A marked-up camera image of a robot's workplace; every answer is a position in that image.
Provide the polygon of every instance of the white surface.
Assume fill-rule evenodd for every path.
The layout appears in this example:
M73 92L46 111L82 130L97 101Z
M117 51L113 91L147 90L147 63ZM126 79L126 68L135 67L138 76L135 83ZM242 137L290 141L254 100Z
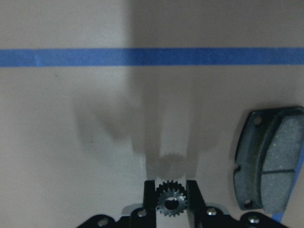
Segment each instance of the white surface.
M0 48L297 47L303 8L4 0ZM142 201L146 179L196 179L207 202L238 218L233 158L246 115L304 105L303 73L304 66L1 68L1 227L72 228L100 213L118 219ZM285 217L294 228L303 224L299 183ZM158 223L188 226L185 214Z

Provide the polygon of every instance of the gear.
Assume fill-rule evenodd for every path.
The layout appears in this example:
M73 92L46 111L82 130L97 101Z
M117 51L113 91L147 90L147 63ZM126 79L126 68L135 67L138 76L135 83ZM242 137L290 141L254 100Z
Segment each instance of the gear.
M187 207L185 188L177 181L171 180L159 185L156 189L157 209L161 214L169 217L180 215Z

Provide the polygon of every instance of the blue painter's tape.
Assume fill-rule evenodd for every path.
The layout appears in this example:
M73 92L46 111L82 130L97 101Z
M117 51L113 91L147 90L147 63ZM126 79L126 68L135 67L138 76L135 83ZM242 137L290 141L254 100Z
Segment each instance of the blue painter's tape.
M303 47L76 48L0 50L0 67L303 64Z
M298 165L295 169L295 175L294 175L294 183L293 183L293 186L292 186L292 190L291 190L291 194L293 194L293 191L295 189L295 184L296 184L296 181L298 180L298 177L300 175L300 172L301 172L301 168L302 168L302 165L304 163L304 143L302 145L302 150L301 150L301 153L300 153L300 158L299 158L299 161L298 161ZM282 219L283 219L283 216L284 216L284 213L278 213L278 214L274 214L272 215L272 219L274 219L275 221L278 221L278 222L281 222Z

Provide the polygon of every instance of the bolt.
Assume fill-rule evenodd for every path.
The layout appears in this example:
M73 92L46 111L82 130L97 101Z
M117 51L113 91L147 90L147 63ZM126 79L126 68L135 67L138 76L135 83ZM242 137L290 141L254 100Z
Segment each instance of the bolt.
M105 225L108 225L108 223L109 223L108 218L103 218L103 219L101 219L101 220L99 220L99 221L97 222L97 225L98 225L99 227L103 227L103 226L105 226Z
M137 212L138 217L142 218L145 217L147 215L147 211L146 209L142 209L140 211Z
M217 215L217 210L215 208L208 208L207 214L211 216Z
M250 223L254 223L254 224L257 224L260 222L260 219L256 216L256 215L252 215L252 216L249 216L248 217L248 221Z

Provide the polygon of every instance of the silver screw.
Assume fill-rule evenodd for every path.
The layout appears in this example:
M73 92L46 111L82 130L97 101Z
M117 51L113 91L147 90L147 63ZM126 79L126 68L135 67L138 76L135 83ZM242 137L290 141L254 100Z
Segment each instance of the silver screw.
M252 215L252 216L249 216L249 217L248 217L248 221L249 221L250 223L257 224L257 223L260 222L260 219L259 219L257 216Z
M105 226L105 225L108 225L108 223L109 223L108 218L103 218L103 219L101 219L101 220L99 220L99 221L97 222L97 225L98 225L99 227L103 227L103 226Z
M147 211L146 209L142 209L140 211L137 212L138 217L142 218L145 217L147 215Z
M211 216L217 215L217 210L215 208L208 208L207 209L207 214L211 215Z

